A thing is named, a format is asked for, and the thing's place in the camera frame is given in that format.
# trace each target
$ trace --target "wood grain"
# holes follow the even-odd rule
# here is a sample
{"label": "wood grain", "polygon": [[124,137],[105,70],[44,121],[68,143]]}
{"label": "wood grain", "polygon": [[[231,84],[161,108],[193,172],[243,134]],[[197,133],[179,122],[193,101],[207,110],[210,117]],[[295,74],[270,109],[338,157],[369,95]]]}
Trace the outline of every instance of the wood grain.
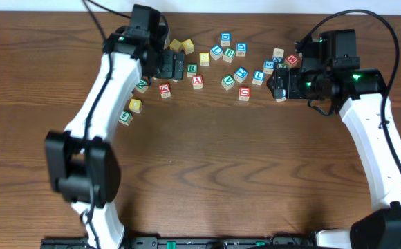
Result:
{"label": "wood grain", "polygon": [[[97,14],[106,32],[125,20]],[[122,167],[116,198],[128,229],[163,237],[269,236],[350,226],[370,213],[369,189],[355,145],[339,117],[302,101],[278,103],[263,85],[238,102],[221,79],[242,66],[261,70],[274,48],[288,56],[323,15],[168,14],[172,39],[191,39],[198,54],[232,33],[246,42],[232,64],[199,67],[204,87],[155,82],[142,113],[118,126],[113,144]],[[401,17],[386,17],[401,48]],[[339,17],[320,31],[355,28],[362,67],[388,80],[393,44],[366,16]],[[48,184],[43,141],[61,131],[86,98],[100,66],[101,41],[86,13],[0,12],[0,248],[38,248],[44,237],[80,237],[78,216]],[[250,77],[242,86],[250,86]],[[391,94],[401,135],[401,60]]]}

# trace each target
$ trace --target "white background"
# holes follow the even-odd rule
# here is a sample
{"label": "white background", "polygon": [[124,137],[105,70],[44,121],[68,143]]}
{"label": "white background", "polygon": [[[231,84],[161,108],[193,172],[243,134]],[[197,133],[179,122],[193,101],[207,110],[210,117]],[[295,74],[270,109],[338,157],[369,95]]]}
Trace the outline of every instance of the white background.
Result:
{"label": "white background", "polygon": [[[361,8],[378,14],[401,15],[401,0],[95,0],[117,11],[134,3],[161,12],[321,13]],[[0,10],[83,11],[81,0],[0,0]]]}

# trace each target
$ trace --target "green block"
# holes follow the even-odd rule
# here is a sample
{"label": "green block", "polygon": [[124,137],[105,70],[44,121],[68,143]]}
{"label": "green block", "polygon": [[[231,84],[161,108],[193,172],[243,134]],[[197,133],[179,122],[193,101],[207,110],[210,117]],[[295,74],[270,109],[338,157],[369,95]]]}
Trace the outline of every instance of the green block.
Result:
{"label": "green block", "polygon": [[196,64],[188,64],[187,65],[187,72],[188,73],[197,73],[198,72],[198,65],[196,65]]}
{"label": "green block", "polygon": [[236,51],[233,48],[227,48],[223,55],[233,58],[236,55]]}
{"label": "green block", "polygon": [[176,242],[168,241],[167,249],[176,249]]}
{"label": "green block", "polygon": [[225,77],[222,79],[222,81],[223,81],[227,86],[229,86],[229,85],[231,85],[231,84],[234,83],[234,79],[233,79],[233,77],[231,77],[231,75],[225,76]]}
{"label": "green block", "polygon": [[119,119],[126,122],[130,118],[130,116],[131,116],[130,113],[123,111],[122,114],[120,115]]}
{"label": "green block", "polygon": [[143,89],[144,87],[148,86],[148,83],[145,80],[140,80],[139,83],[136,85],[137,88]]}

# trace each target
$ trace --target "wooden tabletop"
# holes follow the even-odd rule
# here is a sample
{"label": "wooden tabletop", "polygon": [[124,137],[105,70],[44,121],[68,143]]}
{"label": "wooden tabletop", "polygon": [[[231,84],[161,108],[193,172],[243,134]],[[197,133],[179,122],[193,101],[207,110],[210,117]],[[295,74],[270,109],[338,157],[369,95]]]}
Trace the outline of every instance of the wooden tabletop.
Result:
{"label": "wooden tabletop", "polygon": [[[97,14],[106,33],[128,20]],[[325,15],[168,14],[171,38],[191,39],[198,54],[232,33],[245,57],[199,67],[190,79],[154,82],[142,113],[118,125],[113,148],[122,168],[116,197],[130,230],[162,237],[262,237],[348,227],[371,212],[369,188],[354,142],[339,116],[304,101],[275,102],[265,83],[251,84],[274,48],[293,51]],[[401,17],[386,17],[400,41]],[[388,81],[394,50],[387,29],[367,16],[329,21],[319,31],[354,28],[362,68]],[[80,109],[100,67],[101,38],[86,13],[0,12],[0,248],[38,248],[44,237],[80,237],[79,217],[51,191],[44,155],[48,131],[62,131]],[[238,67],[243,84],[221,79]],[[162,99],[158,83],[172,94]],[[239,86],[251,88],[239,102]],[[401,135],[401,60],[391,93]]]}

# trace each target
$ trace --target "white wall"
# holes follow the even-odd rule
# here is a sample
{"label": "white wall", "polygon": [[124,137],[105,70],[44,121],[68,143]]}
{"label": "white wall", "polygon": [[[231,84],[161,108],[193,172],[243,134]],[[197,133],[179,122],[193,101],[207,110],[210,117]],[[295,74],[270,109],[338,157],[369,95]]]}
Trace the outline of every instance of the white wall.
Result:
{"label": "white wall", "polygon": [[[134,3],[161,12],[322,13],[361,8],[378,14],[401,15],[401,0],[95,0],[117,11]],[[83,11],[81,0],[0,0],[0,10]]]}

